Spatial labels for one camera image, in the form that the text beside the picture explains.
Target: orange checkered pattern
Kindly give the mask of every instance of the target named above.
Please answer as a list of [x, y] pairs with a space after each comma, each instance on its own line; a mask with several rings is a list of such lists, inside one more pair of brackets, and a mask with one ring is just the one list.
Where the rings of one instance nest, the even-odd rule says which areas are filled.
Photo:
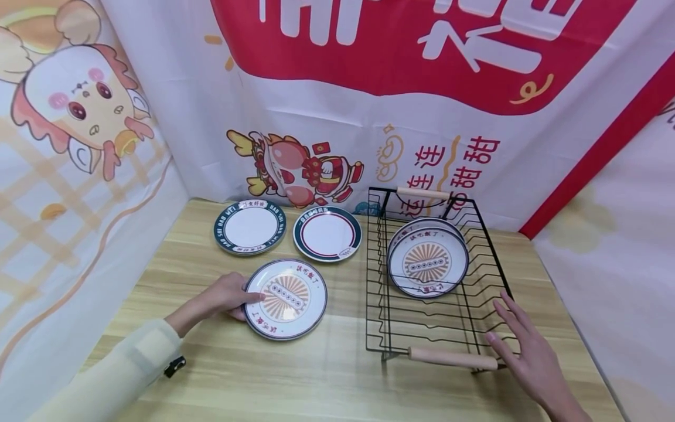
[[102, 164], [82, 172], [48, 139], [0, 117], [0, 330], [28, 302], [74, 282], [110, 221], [144, 199], [170, 159], [155, 134], [124, 155], [106, 182]]

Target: black metal dish rack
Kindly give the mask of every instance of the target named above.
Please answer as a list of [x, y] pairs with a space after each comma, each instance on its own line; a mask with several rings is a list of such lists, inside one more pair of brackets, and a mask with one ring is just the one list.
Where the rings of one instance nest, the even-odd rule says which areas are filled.
[[[411, 190], [369, 189], [366, 349], [380, 352], [383, 362], [408, 354], [410, 347], [497, 357], [484, 337], [493, 331], [514, 352], [519, 352], [518, 341], [492, 305], [501, 290], [506, 289], [512, 295], [476, 203], [450, 197], [432, 199], [428, 205], [422, 205], [419, 200], [412, 203], [414, 197], [404, 195], [404, 191], [409, 194]], [[428, 194], [436, 198], [443, 195]], [[464, 235], [468, 249], [469, 265], [464, 279], [450, 292], [435, 298], [411, 297], [390, 281], [389, 241], [414, 213], [454, 224]], [[497, 361], [502, 368], [502, 361]]]

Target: red banner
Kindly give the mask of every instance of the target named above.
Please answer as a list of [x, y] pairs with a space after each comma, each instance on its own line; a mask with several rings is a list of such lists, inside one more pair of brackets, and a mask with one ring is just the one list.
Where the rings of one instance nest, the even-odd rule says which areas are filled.
[[635, 2], [211, 0], [249, 74], [436, 94], [498, 115], [549, 104]]

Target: white chinese characters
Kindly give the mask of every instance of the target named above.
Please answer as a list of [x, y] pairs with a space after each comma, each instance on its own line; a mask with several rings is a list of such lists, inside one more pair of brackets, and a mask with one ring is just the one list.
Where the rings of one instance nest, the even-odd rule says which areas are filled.
[[[333, 0], [279, 0], [281, 1], [281, 32], [292, 38], [300, 34], [300, 10], [310, 9], [309, 39], [313, 44], [326, 45], [330, 37]], [[337, 12], [335, 39], [339, 44], [351, 45], [356, 40], [363, 0], [340, 0]], [[267, 21], [266, 0], [260, 0], [259, 17]]]
[[[552, 41], [561, 35], [583, 0], [574, 0], [574, 3], [564, 11], [564, 15], [553, 13], [557, 1], [559, 0], [549, 0], [543, 10], [537, 10], [532, 8], [533, 0], [507, 0], [501, 15], [501, 24], [468, 31], [465, 34], [466, 42], [462, 41], [449, 21], [438, 20], [429, 34], [420, 37], [417, 43], [425, 45], [422, 57], [428, 60], [440, 57], [449, 39], [474, 72], [480, 72], [479, 61], [482, 61], [513, 72], [528, 74], [537, 69], [541, 63], [540, 53], [496, 41], [486, 35], [506, 28], [527, 36]], [[459, 7], [467, 13], [489, 18], [495, 15], [500, 3], [501, 0], [459, 0]], [[436, 14], [445, 14], [451, 6], [452, 0], [436, 0], [433, 11]]]

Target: white plate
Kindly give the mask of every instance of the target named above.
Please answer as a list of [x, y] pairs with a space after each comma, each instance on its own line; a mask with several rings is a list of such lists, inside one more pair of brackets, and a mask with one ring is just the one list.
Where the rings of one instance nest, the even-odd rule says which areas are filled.
[[305, 211], [293, 227], [293, 240], [300, 252], [320, 262], [347, 259], [361, 245], [361, 238], [358, 221], [337, 207]]
[[298, 259], [280, 259], [261, 267], [246, 291], [265, 293], [264, 301], [244, 305], [244, 313], [258, 334], [272, 340], [293, 340], [312, 331], [328, 301], [321, 274]]
[[279, 205], [248, 199], [225, 208], [213, 226], [221, 248], [235, 255], [257, 255], [272, 248], [286, 232], [286, 215]]
[[406, 223], [400, 229], [396, 230], [396, 233], [394, 233], [394, 236], [391, 237], [391, 241], [389, 242], [389, 250], [391, 250], [394, 246], [396, 246], [396, 244], [399, 243], [399, 241], [403, 239], [403, 237], [405, 237], [405, 235], [407, 235], [408, 233], [412, 233], [415, 230], [430, 227], [438, 227], [449, 230], [452, 233], [455, 233], [457, 236], [459, 236], [459, 238], [462, 239], [462, 241], [465, 241], [462, 232], [460, 232], [460, 230], [457, 227], [455, 227], [453, 223], [450, 223], [448, 220], [435, 217], [421, 217], [416, 218], [409, 223]]
[[391, 280], [417, 298], [448, 293], [468, 269], [466, 245], [449, 230], [424, 228], [408, 233], [394, 245], [388, 260]]

